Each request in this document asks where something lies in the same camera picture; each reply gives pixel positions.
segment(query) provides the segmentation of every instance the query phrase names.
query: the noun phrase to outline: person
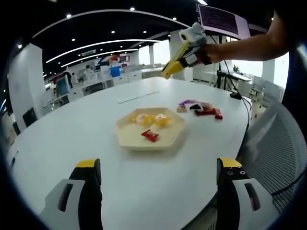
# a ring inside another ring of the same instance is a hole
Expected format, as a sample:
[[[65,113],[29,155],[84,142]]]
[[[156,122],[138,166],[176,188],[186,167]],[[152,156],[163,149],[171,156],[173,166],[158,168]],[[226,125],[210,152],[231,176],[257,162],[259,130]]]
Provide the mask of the person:
[[[71,73],[69,73],[68,71],[64,72],[63,75],[64,76],[67,76],[67,80],[68,80],[68,84],[70,86],[70,88],[72,89],[72,83],[71,83]]]
[[[78,78],[77,78],[77,76],[75,75],[75,73],[72,73],[72,76],[71,76],[71,83],[72,83],[73,86],[76,85],[76,84],[78,84]]]
[[[86,66],[86,69],[85,69],[85,74],[87,73],[93,73],[93,70],[90,68],[89,65]]]
[[[307,87],[306,29],[304,7],[299,4],[279,1],[274,8],[274,17],[266,34],[224,44],[207,44],[204,50],[212,63],[222,60],[266,61],[289,52],[289,72],[283,97],[283,105],[299,124],[307,140],[305,114],[300,105],[306,103]]]

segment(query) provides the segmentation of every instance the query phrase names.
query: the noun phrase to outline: window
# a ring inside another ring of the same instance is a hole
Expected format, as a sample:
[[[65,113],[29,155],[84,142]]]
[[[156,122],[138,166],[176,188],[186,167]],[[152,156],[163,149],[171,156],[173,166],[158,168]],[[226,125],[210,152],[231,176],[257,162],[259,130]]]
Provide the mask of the window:
[[[226,37],[227,42],[237,41],[238,39],[232,37]],[[245,74],[251,74],[257,77],[262,76],[262,61],[242,61],[242,60],[232,60],[233,66],[239,67],[239,71]]]
[[[286,88],[289,71],[289,53],[275,59],[274,84]]]
[[[169,41],[164,40],[153,45],[154,64],[166,64],[170,60]]]
[[[139,49],[139,63],[140,65],[149,65],[150,57],[149,57],[149,46],[144,46]]]

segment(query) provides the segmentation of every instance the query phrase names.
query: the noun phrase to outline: white round table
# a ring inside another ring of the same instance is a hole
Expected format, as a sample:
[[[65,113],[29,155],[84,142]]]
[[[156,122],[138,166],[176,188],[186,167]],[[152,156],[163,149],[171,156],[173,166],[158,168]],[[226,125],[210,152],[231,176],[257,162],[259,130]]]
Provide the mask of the white round table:
[[[159,92],[117,103],[154,91]],[[142,107],[176,111],[186,99],[212,103],[223,120],[179,114],[186,120],[185,140],[169,152],[131,153],[118,145],[119,118]],[[155,77],[96,92],[48,114],[17,137],[8,160],[19,151],[12,174],[37,214],[76,163],[99,158],[105,230],[179,230],[215,195],[216,159],[236,158],[247,123],[243,102],[229,92]]]

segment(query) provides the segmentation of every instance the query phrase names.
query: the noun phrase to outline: white cabinet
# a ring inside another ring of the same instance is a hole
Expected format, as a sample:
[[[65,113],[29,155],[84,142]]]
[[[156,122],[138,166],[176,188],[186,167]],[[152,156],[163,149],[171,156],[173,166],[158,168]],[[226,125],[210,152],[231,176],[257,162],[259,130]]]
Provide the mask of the white cabinet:
[[[114,86],[121,85],[128,82],[127,73],[122,73],[119,77],[113,78]]]
[[[129,82],[138,81],[138,80],[142,80],[142,72],[140,70],[128,73]]]
[[[79,98],[84,97],[84,93],[81,87],[73,87],[67,94],[69,102],[73,102]]]

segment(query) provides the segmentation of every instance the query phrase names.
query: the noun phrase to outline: red candy wrapper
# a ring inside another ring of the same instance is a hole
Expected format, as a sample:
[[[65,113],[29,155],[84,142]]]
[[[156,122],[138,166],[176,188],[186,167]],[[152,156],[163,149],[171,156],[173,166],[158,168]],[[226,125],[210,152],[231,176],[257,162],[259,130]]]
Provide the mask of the red candy wrapper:
[[[205,115],[215,115],[215,110],[203,110],[203,111],[194,111],[195,115],[197,116],[205,116]]]
[[[222,120],[223,116],[221,114],[221,111],[219,109],[214,109],[215,110],[215,119]]]
[[[147,138],[148,140],[150,140],[151,142],[156,142],[157,138],[159,136],[159,134],[153,133],[152,131],[150,131],[150,129],[148,129],[147,131],[141,133],[141,135],[145,138]]]

